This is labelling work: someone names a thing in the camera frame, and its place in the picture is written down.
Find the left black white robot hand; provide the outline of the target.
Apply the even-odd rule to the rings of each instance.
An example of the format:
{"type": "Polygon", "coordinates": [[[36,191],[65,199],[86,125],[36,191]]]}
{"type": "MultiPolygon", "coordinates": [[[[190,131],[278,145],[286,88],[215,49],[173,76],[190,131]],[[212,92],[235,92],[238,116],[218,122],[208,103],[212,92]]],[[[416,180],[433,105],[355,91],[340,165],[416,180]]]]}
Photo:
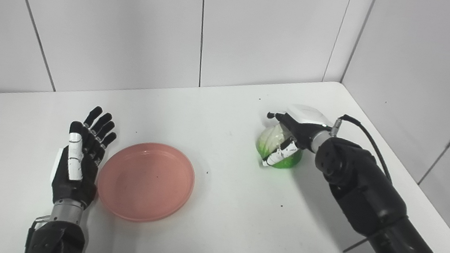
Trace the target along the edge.
{"type": "Polygon", "coordinates": [[[96,178],[107,147],[117,138],[115,122],[101,106],[94,107],[83,121],[70,124],[67,146],[59,149],[52,175],[53,203],[79,202],[86,209],[97,193],[96,178]]]}

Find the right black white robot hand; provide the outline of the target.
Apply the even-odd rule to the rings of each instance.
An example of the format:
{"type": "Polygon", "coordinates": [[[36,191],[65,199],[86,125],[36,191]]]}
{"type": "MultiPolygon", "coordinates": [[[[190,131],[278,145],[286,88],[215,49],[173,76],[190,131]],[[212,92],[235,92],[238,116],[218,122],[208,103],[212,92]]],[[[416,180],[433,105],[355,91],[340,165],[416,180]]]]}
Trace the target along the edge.
{"type": "Polygon", "coordinates": [[[305,105],[291,105],[286,113],[267,113],[276,119],[289,135],[268,155],[262,156],[262,166],[271,167],[301,150],[317,152],[327,139],[335,137],[340,122],[332,124],[319,110],[305,105]]]}

